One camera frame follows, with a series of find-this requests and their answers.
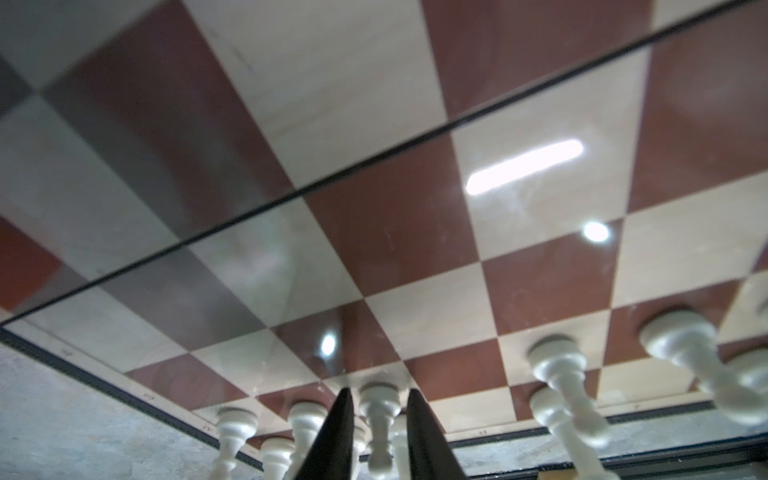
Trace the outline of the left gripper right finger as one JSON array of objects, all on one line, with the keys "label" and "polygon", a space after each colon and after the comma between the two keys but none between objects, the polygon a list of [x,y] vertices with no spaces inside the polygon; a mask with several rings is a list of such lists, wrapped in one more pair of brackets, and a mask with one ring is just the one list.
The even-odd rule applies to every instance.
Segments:
[{"label": "left gripper right finger", "polygon": [[412,479],[467,479],[420,390],[409,391],[406,425]]}]

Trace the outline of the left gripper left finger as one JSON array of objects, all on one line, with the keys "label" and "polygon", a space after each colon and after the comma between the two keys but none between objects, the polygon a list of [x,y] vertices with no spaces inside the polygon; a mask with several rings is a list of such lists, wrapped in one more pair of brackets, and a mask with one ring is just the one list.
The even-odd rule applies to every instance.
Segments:
[{"label": "left gripper left finger", "polygon": [[355,430],[351,390],[343,388],[321,427],[296,480],[349,480]]}]

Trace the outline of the white chess piece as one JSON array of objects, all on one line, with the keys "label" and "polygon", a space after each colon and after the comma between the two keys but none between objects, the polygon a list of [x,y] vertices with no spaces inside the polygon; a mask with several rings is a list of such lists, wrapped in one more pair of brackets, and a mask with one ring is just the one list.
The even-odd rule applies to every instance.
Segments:
[{"label": "white chess piece", "polygon": [[393,471],[389,432],[401,412],[398,389],[384,383],[367,385],[360,391],[360,411],[371,431],[369,472],[373,479],[385,479]]}]

